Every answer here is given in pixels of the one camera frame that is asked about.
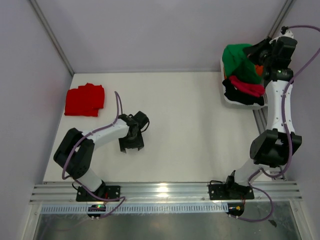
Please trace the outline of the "right black controller board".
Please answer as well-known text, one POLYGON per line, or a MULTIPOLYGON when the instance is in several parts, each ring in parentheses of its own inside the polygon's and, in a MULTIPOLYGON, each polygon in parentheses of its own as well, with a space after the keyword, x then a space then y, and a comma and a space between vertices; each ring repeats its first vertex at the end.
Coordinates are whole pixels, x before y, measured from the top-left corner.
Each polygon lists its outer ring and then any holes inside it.
POLYGON ((245 204, 240 202, 228 203, 227 214, 231 217, 240 217, 245 211, 245 204))

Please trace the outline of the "green t shirt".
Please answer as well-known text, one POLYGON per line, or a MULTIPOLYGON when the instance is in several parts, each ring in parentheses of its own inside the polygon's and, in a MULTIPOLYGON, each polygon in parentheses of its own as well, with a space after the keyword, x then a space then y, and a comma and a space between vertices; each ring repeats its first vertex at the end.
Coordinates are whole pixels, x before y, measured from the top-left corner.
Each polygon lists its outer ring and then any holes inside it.
POLYGON ((251 47, 249 43, 228 44, 222 54, 224 74, 226 78, 236 76, 238 80, 248 84, 260 84, 262 78, 256 73, 255 65, 247 58, 243 49, 251 47))

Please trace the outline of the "white plastic basket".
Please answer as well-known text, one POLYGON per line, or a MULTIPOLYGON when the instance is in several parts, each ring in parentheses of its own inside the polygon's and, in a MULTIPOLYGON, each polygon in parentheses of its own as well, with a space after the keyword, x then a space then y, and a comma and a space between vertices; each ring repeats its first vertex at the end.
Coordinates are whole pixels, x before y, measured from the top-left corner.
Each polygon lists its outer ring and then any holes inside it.
POLYGON ((252 105, 245 105, 243 103, 237 102, 237 101, 232 101, 229 100, 226 96, 225 96, 225 92, 226 92, 226 88, 225 86, 222 84, 222 82, 225 80, 225 68, 224 68, 224 63, 222 60, 222 57, 220 58, 220 72, 221 72, 221 87, 222 87, 222 97, 224 99, 224 101, 226 102, 226 106, 228 108, 234 108, 234 109, 247 109, 247 110, 260 110, 263 107, 267 107, 268 106, 268 100, 267 100, 267 95, 264 94, 263 97, 263 101, 264 101, 264 105, 259 105, 257 103, 254 103, 252 105))

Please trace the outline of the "aluminium front rail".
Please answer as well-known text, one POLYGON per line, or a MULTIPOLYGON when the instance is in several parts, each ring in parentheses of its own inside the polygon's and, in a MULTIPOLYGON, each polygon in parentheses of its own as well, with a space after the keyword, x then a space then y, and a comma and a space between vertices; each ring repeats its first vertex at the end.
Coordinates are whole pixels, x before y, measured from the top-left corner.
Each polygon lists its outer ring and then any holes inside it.
MULTIPOLYGON (((126 203, 198 203, 209 202, 207 182, 110 182, 120 186, 126 203)), ((256 181, 252 183, 254 200, 274 202, 302 201, 301 191, 294 181, 256 181)), ((47 182, 34 186, 30 204, 64 204, 76 202, 76 190, 70 182, 47 182)))

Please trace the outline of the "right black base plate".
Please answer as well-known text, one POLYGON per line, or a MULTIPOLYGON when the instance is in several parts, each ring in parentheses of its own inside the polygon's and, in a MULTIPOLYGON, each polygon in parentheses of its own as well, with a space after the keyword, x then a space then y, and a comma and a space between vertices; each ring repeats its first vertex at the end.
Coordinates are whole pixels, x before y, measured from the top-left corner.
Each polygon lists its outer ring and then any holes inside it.
POLYGON ((208 186, 210 200, 253 200, 253 189, 249 186, 233 184, 210 184, 208 186))

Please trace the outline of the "folded red t shirt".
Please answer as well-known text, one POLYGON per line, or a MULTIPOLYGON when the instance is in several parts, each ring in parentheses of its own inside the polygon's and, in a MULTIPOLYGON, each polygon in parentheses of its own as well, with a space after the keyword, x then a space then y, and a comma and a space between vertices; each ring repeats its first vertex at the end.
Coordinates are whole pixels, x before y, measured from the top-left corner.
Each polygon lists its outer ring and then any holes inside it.
POLYGON ((64 107, 65 116, 98 117, 104 108, 105 90, 102 85, 87 83, 67 91, 64 107))

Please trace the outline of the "left black controller board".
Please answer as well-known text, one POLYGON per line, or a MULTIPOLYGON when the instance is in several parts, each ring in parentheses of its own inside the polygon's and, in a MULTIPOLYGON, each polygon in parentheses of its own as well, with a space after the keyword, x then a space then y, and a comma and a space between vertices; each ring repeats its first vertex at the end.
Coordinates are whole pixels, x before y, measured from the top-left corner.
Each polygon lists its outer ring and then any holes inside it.
POLYGON ((87 215, 91 219, 99 219, 106 213, 106 206, 104 204, 94 204, 88 207, 87 215))

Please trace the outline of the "left corner frame post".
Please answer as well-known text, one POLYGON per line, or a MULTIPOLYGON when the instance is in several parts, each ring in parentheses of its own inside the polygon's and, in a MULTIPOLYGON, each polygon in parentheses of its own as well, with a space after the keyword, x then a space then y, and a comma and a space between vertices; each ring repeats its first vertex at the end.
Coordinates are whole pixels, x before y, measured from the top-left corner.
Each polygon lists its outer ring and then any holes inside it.
POLYGON ((67 69, 69 74, 73 77, 75 74, 75 71, 74 71, 73 67, 71 66, 70 61, 68 60, 63 48, 61 47, 61 45, 60 45, 54 31, 52 30, 46 16, 44 15, 40 5, 38 4, 38 1, 37 0, 27 0, 27 2, 29 3, 35 16, 39 20, 44 32, 48 36, 51 44, 53 45, 57 55, 59 56, 60 60, 63 63, 63 65, 65 66, 65 68, 67 69))

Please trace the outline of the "pink t shirt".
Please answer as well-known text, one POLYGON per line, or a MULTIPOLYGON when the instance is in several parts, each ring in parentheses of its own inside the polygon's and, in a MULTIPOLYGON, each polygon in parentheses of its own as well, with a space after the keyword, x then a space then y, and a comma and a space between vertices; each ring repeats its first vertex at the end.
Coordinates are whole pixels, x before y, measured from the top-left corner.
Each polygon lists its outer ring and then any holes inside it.
POLYGON ((228 78, 230 83, 240 92, 259 98, 265 94, 265 88, 260 84, 251 84, 240 81, 236 76, 232 75, 228 78))

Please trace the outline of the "orange t shirt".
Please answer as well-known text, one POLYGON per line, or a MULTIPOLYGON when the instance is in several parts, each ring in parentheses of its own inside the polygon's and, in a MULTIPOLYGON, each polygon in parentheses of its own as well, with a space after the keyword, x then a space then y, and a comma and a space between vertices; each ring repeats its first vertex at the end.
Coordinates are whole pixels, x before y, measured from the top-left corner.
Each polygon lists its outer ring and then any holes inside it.
POLYGON ((262 76, 264 71, 264 67, 262 65, 255 65, 255 72, 258 76, 262 76))

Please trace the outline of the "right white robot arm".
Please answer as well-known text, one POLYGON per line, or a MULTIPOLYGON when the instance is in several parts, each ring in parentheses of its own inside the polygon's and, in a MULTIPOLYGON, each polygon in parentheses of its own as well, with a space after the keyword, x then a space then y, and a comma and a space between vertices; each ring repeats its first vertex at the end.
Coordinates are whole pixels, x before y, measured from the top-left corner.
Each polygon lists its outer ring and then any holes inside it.
POLYGON ((264 174, 276 179, 288 170, 293 154, 302 144, 291 118, 291 92, 294 72, 289 68, 298 42, 293 35, 267 37, 243 49, 246 58, 263 66, 267 97, 267 125, 250 146, 250 159, 226 179, 224 193, 230 199, 250 199, 251 181, 264 174))

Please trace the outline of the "black controller board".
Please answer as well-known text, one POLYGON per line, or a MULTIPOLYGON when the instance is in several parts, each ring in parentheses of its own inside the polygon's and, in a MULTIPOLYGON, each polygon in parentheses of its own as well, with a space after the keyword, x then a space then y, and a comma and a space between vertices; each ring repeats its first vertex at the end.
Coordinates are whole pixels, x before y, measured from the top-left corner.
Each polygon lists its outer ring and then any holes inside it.
POLYGON ((91 219, 99 219, 106 213, 106 206, 104 204, 94 204, 88 207, 87 215, 91 219))
POLYGON ((240 217, 245 211, 245 204, 240 202, 228 203, 227 214, 231 217, 240 217))

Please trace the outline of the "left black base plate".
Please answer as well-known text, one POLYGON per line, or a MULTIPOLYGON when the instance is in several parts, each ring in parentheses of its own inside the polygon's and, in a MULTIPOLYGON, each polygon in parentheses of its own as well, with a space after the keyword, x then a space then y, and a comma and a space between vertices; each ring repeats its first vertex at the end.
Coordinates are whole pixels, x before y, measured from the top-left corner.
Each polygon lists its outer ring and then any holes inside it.
MULTIPOLYGON (((120 197, 121 187, 119 185, 101 185, 96 191, 92 192, 95 196, 103 199, 117 199, 120 197)), ((96 202, 100 199, 89 194, 82 186, 77 190, 77 202, 96 202)))

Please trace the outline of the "corner frame post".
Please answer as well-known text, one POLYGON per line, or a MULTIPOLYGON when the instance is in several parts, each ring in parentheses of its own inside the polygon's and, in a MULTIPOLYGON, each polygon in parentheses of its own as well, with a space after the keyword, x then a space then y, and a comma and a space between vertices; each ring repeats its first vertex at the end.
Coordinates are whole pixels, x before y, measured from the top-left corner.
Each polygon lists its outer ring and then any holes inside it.
POLYGON ((52 30, 46 16, 44 15, 40 5, 38 4, 38 1, 37 0, 27 0, 27 2, 29 3, 35 16, 39 20, 44 32, 48 36, 51 44, 53 45, 57 55, 59 56, 60 60, 63 63, 63 65, 65 66, 65 68, 67 69, 69 74, 73 77, 75 74, 75 71, 74 71, 73 67, 71 66, 70 61, 68 60, 63 48, 61 47, 61 45, 60 45, 54 31, 52 30))
POLYGON ((270 30, 267 33, 268 37, 274 37, 280 27, 282 26, 282 23, 286 19, 287 15, 291 11, 292 7, 294 6, 296 0, 285 0, 284 4, 279 10, 279 13, 276 15, 275 20, 273 21, 273 24, 270 28, 270 30))

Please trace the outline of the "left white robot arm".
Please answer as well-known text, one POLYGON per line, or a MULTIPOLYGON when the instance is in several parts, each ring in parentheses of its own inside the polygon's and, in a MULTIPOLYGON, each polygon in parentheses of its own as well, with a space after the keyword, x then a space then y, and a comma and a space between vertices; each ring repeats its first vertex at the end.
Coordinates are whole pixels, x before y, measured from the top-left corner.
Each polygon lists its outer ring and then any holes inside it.
POLYGON ((127 150, 141 150, 144 147, 142 133, 149 127, 146 114, 138 111, 135 115, 121 114, 110 125, 93 131, 68 130, 53 155, 53 160, 62 167, 62 178, 72 178, 79 184, 77 202, 120 200, 121 187, 106 185, 91 169, 94 151, 114 140, 118 140, 122 153, 127 150))

